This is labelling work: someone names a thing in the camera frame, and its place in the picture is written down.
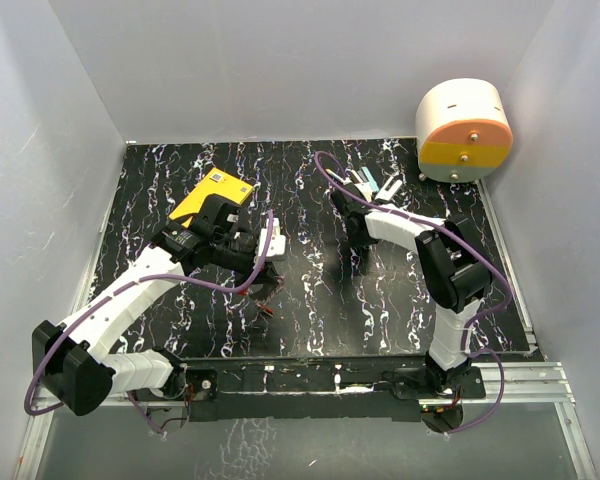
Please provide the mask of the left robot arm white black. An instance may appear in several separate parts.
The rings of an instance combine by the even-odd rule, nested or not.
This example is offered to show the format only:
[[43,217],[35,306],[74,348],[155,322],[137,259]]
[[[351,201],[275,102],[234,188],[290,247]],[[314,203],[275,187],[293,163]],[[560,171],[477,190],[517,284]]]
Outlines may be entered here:
[[33,398],[43,386],[78,416],[109,395],[150,389],[166,399],[180,396],[187,376],[170,353],[147,350],[114,354],[113,344],[165,293],[187,283],[265,301],[281,280],[274,264],[287,239],[272,213],[255,235],[237,225],[242,199],[190,193],[168,217],[131,266],[95,299],[59,324],[39,324],[32,334],[34,374],[24,409],[36,415]]

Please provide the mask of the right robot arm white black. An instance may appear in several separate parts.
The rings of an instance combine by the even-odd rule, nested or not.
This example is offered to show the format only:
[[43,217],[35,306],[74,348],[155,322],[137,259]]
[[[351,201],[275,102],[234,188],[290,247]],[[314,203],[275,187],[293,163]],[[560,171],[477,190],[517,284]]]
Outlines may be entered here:
[[449,396],[462,382],[458,368],[469,361],[469,321],[493,281],[488,268],[467,250],[475,239],[472,225],[418,216],[389,204],[360,203],[354,199],[359,192],[349,183],[330,194],[349,244],[367,247],[384,241],[418,256],[435,303],[434,334],[427,351],[432,367],[425,381],[433,394]]

